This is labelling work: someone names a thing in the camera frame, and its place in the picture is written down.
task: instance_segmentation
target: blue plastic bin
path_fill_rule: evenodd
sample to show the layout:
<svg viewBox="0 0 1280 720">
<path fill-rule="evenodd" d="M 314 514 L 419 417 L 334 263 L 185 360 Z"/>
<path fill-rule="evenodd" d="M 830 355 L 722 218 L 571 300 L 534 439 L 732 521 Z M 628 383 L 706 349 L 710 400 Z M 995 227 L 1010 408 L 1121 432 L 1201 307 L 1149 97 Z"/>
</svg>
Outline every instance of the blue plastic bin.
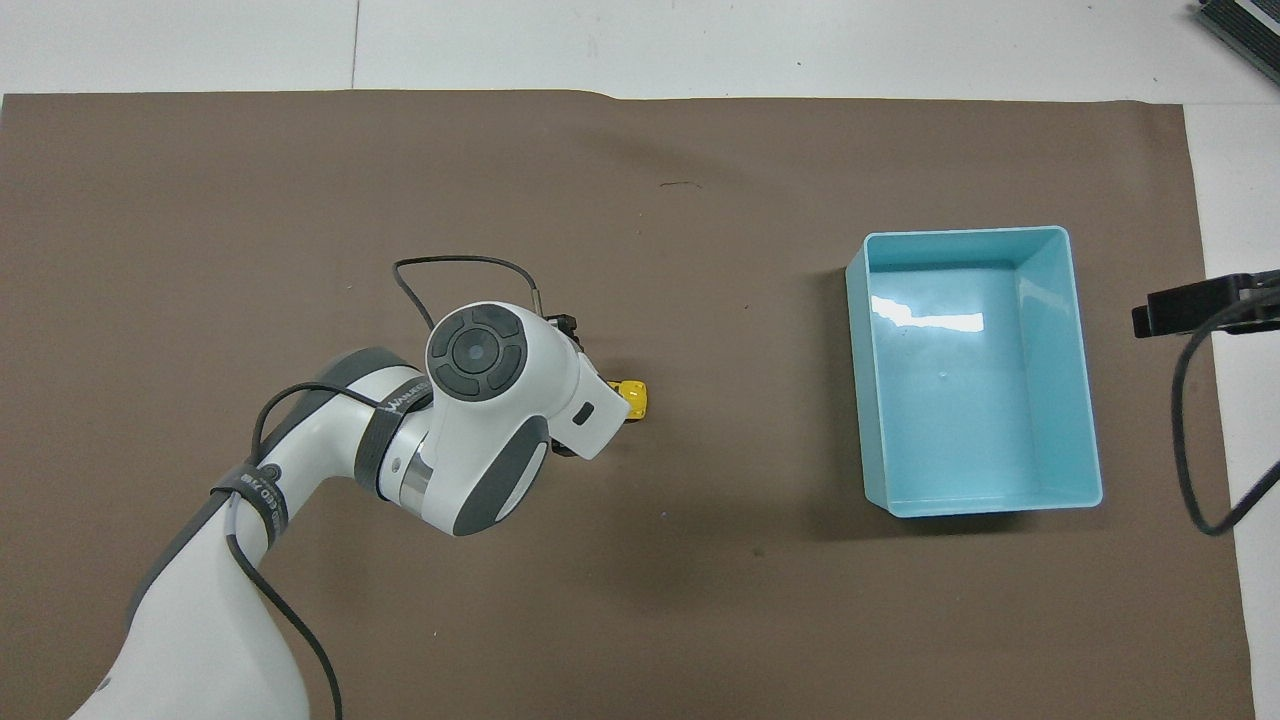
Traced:
<svg viewBox="0 0 1280 720">
<path fill-rule="evenodd" d="M 1065 229 L 874 233 L 845 281 L 868 500 L 899 518 L 1102 501 Z"/>
</svg>

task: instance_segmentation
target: black cable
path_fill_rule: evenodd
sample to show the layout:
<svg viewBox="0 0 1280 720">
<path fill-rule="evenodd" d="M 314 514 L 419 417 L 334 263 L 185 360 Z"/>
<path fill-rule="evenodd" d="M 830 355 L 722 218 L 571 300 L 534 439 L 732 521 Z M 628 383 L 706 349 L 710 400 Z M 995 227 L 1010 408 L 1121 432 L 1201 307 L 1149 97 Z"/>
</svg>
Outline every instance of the black cable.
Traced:
<svg viewBox="0 0 1280 720">
<path fill-rule="evenodd" d="M 378 404 L 374 402 L 371 398 L 365 397 L 364 395 L 360 395 L 358 392 L 351 388 L 338 387 L 328 383 L 316 383 L 316 382 L 298 383 L 296 386 L 289 386 L 282 389 L 280 392 L 275 393 L 275 396 L 271 400 L 268 400 L 266 405 L 262 406 L 262 411 L 257 414 L 257 421 L 253 423 L 253 443 L 250 446 L 250 454 L 248 454 L 250 465 L 257 465 L 259 462 L 262 461 L 262 428 L 264 425 L 266 425 L 268 415 L 271 414 L 271 410 L 274 410 L 275 406 L 279 405 L 282 400 L 296 392 L 302 392 L 305 389 L 321 389 L 326 392 L 334 392 L 343 397 L 349 397 L 370 407 L 378 407 Z"/>
<path fill-rule="evenodd" d="M 1184 347 L 1181 355 L 1178 356 L 1178 364 L 1174 365 L 1174 389 L 1170 415 L 1174 424 L 1174 465 L 1178 468 L 1178 487 L 1181 489 L 1183 503 L 1187 505 L 1187 512 L 1192 516 L 1192 523 L 1196 523 L 1199 532 L 1206 536 L 1220 536 L 1234 528 L 1235 524 L 1239 523 L 1244 515 L 1258 503 L 1260 500 L 1262 500 L 1262 496 L 1275 487 L 1276 482 L 1280 482 L 1280 461 L 1276 461 L 1270 470 L 1262 474 L 1262 478 L 1260 478 L 1258 482 L 1249 488 L 1249 492 L 1244 493 L 1244 498 L 1242 498 L 1235 507 L 1231 507 L 1230 512 L 1228 512 L 1220 523 L 1211 525 L 1207 520 L 1204 520 L 1204 515 L 1199 509 L 1199 502 L 1196 500 L 1196 489 L 1192 487 L 1190 471 L 1187 468 L 1187 433 L 1183 427 L 1183 386 L 1187 384 L 1187 368 L 1190 365 L 1192 356 L 1196 355 L 1196 350 L 1224 322 L 1238 320 L 1242 315 L 1256 307 L 1276 302 L 1280 302 L 1280 288 L 1258 292 L 1252 297 L 1233 302 L 1222 310 L 1219 310 L 1204 320 L 1201 327 L 1196 328 L 1190 340 L 1187 341 L 1187 347 Z"/>
<path fill-rule="evenodd" d="M 333 670 L 333 664 L 329 662 L 329 655 L 325 653 L 324 646 L 320 644 L 319 638 L 307 628 L 307 624 L 298 618 L 298 614 L 289 607 L 288 602 L 280 597 L 280 593 L 275 592 L 275 588 L 266 582 L 266 578 L 257 571 L 257 568 L 244 557 L 244 551 L 241 550 L 239 541 L 236 539 L 236 533 L 227 536 L 227 547 L 232 551 L 232 557 L 236 559 L 236 564 L 241 566 L 241 570 L 248 577 L 250 580 L 257 587 L 259 592 L 266 596 L 271 601 L 271 605 L 280 611 L 280 615 L 289 621 L 291 625 L 298 634 L 302 635 L 307 644 L 311 646 L 311 652 L 316 653 L 316 659 L 320 660 L 320 666 L 324 667 L 324 676 L 329 679 L 329 696 L 333 698 L 333 716 L 335 720 L 342 720 L 342 691 L 338 689 L 338 674 Z"/>
<path fill-rule="evenodd" d="M 525 278 L 526 283 L 529 283 L 529 290 L 530 292 L 532 292 L 534 296 L 534 311 L 538 313 L 539 315 L 543 314 L 543 299 L 541 293 L 538 291 L 538 283 L 534 282 L 534 277 L 530 275 L 524 268 L 509 260 L 503 260 L 502 258 L 490 258 L 488 255 L 428 255 L 424 258 L 404 258 L 403 260 L 397 260 L 394 264 L 392 264 L 392 275 L 396 278 L 396 284 L 398 284 L 399 288 L 404 291 L 404 295 L 407 295 L 413 306 L 417 307 L 419 314 L 421 314 L 422 319 L 426 320 L 426 327 L 431 329 L 435 329 L 435 320 L 431 319 L 431 313 L 426 310 L 426 305 L 422 305 L 422 301 L 419 300 L 417 293 L 413 292 L 413 288 L 408 287 L 408 283 L 404 282 L 404 278 L 401 275 L 399 272 L 399 269 L 406 265 L 421 265 L 424 263 L 489 263 L 493 265 L 502 265 L 503 268 L 507 268 L 509 270 L 515 270 L 516 273 L 520 274 L 520 277 Z"/>
</svg>

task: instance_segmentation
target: brown paper sheet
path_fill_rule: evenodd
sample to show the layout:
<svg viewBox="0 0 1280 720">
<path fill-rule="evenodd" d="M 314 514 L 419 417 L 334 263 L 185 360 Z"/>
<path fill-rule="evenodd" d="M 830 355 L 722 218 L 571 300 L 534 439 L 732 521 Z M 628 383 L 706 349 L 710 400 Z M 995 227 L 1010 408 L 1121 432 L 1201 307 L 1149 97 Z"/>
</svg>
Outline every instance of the brown paper sheet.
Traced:
<svg viewBox="0 0 1280 720">
<path fill-rule="evenodd" d="M 1074 242 L 1106 498 L 896 520 L 861 496 L 842 268 L 874 231 L 1032 224 Z M 351 717 L 1252 714 L 1231 539 L 1172 479 L 1181 343 L 1129 328 L 1203 277 L 1176 106 L 9 96 L 0 234 L 6 719 L 78 707 L 275 389 L 420 359 L 389 264 L 454 251 L 529 268 L 652 413 L 466 539 L 320 489 L 264 570 Z M 411 275 L 438 314 L 525 301 L 494 268 Z M 1188 411 L 1220 509 L 1207 361 Z"/>
</svg>

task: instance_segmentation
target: round gray button pad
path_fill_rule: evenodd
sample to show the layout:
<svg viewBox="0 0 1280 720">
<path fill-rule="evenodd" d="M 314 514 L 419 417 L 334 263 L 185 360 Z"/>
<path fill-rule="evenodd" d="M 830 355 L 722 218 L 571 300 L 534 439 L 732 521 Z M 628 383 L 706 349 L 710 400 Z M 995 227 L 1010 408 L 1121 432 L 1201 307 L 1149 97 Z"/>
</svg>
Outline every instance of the round gray button pad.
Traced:
<svg viewBox="0 0 1280 720">
<path fill-rule="evenodd" d="M 485 302 L 451 314 L 428 342 L 426 369 L 436 387 L 465 402 L 498 397 L 520 379 L 529 356 L 520 318 Z"/>
</svg>

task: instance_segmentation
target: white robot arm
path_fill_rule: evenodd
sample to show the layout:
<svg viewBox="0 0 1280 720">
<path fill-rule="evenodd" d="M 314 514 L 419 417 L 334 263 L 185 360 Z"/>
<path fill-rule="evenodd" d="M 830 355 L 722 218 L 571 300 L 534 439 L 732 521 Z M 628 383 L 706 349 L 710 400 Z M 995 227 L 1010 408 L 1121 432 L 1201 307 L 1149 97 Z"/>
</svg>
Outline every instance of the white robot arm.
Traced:
<svg viewBox="0 0 1280 720">
<path fill-rule="evenodd" d="M 426 368 L 383 348 L 332 363 L 319 383 L 378 407 L 323 389 L 301 397 L 260 461 L 233 470 L 152 568 L 115 664 L 73 720 L 308 717 L 298 667 L 227 536 L 256 566 L 330 477 L 448 534 L 476 533 L 518 505 L 553 439 L 591 459 L 631 410 L 570 337 L 515 305 L 449 314 Z"/>
</svg>

